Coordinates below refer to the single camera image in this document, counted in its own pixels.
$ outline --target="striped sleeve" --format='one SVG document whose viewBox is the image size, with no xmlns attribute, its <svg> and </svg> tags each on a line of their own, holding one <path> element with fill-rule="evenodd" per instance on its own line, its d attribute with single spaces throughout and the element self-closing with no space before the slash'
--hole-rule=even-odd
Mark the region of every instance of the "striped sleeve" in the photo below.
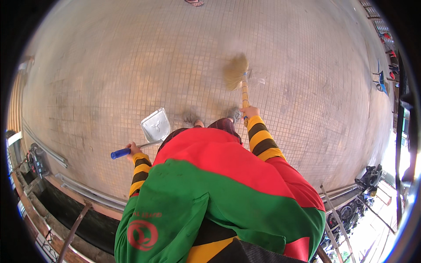
<svg viewBox="0 0 421 263">
<path fill-rule="evenodd" d="M 286 160 L 284 154 L 270 135 L 262 118 L 259 116 L 251 117 L 248 120 L 247 132 L 250 141 L 250 151 L 254 155 L 263 161 L 272 157 L 282 157 Z"/>
<path fill-rule="evenodd" d="M 144 153 L 137 153 L 133 155 L 133 164 L 134 164 L 134 176 L 132 180 L 132 185 L 130 187 L 129 196 L 132 197 L 136 194 L 139 194 L 139 190 L 142 184 L 148 178 L 149 170 L 151 169 L 151 161 L 149 157 Z"/>
</svg>

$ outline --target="blue object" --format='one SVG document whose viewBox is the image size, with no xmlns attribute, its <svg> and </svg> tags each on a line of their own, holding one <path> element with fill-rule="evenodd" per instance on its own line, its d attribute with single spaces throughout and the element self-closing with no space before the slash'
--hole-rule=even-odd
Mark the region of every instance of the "blue object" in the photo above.
<svg viewBox="0 0 421 263">
<path fill-rule="evenodd" d="M 127 154 L 130 154 L 131 150 L 130 148 L 124 148 L 118 151 L 114 151 L 111 153 L 111 159 L 116 159 L 116 158 L 120 158 L 122 156 L 125 156 Z"/>
</svg>

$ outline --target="ladder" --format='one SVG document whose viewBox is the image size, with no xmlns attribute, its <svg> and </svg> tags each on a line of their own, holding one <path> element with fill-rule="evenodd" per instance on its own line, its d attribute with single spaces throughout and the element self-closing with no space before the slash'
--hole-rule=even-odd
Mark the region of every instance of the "ladder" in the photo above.
<svg viewBox="0 0 421 263">
<path fill-rule="evenodd" d="M 342 259 L 341 253 L 339 252 L 339 246 L 338 243 L 335 240 L 335 237 L 333 236 L 332 231 L 339 227 L 339 230 L 341 231 L 342 235 L 345 237 L 345 241 L 348 244 L 348 249 L 350 253 L 350 257 L 352 260 L 352 263 L 355 263 L 354 253 L 352 252 L 351 243 L 349 242 L 348 234 L 346 233 L 346 230 L 344 228 L 344 225 L 342 224 L 342 220 L 340 220 L 338 213 L 336 212 L 335 208 L 332 205 L 332 202 L 329 199 L 328 194 L 326 193 L 325 189 L 323 188 L 323 185 L 320 186 L 322 189 L 323 194 L 325 195 L 326 201 L 328 202 L 329 207 L 332 209 L 333 216 L 335 217 L 336 221 L 338 222 L 338 225 L 334 226 L 332 229 L 328 225 L 328 222 L 325 223 L 325 229 L 326 233 L 328 234 L 328 237 L 333 245 L 333 248 L 336 251 L 336 254 L 338 255 L 338 259 L 340 263 L 344 263 L 344 260 Z"/>
</svg>

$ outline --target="sandal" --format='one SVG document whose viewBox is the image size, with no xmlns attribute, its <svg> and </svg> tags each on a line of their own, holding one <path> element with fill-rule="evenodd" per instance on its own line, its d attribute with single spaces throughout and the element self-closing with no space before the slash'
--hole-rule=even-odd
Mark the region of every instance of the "sandal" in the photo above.
<svg viewBox="0 0 421 263">
<path fill-rule="evenodd" d="M 186 3 L 189 3 L 190 5 L 192 5 L 192 6 L 194 6 L 194 7 L 201 7 L 201 6 L 203 6 L 205 3 L 203 3 L 202 2 L 202 4 L 201 5 L 193 5 L 193 4 L 196 4 L 196 3 L 200 3 L 201 1 L 200 0 L 197 0 L 197 1 L 194 1 L 194 2 L 189 2 L 189 1 L 187 1 L 187 0 L 184 0 Z"/>
</svg>

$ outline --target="shoe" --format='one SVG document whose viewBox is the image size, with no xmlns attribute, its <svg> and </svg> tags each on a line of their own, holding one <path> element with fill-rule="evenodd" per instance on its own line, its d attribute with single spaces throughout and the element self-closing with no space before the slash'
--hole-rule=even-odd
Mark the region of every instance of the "shoe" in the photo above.
<svg viewBox="0 0 421 263">
<path fill-rule="evenodd" d="M 195 122 L 197 120 L 200 120 L 201 122 L 203 122 L 195 113 L 193 113 L 191 111 L 187 111 L 187 112 L 183 113 L 183 121 L 191 124 L 192 127 L 194 127 Z"/>
<path fill-rule="evenodd" d="M 226 117 L 227 118 L 232 118 L 234 121 L 233 123 L 237 123 L 242 116 L 242 112 L 240 112 L 240 108 L 238 107 L 234 107 L 228 110 Z"/>
</svg>

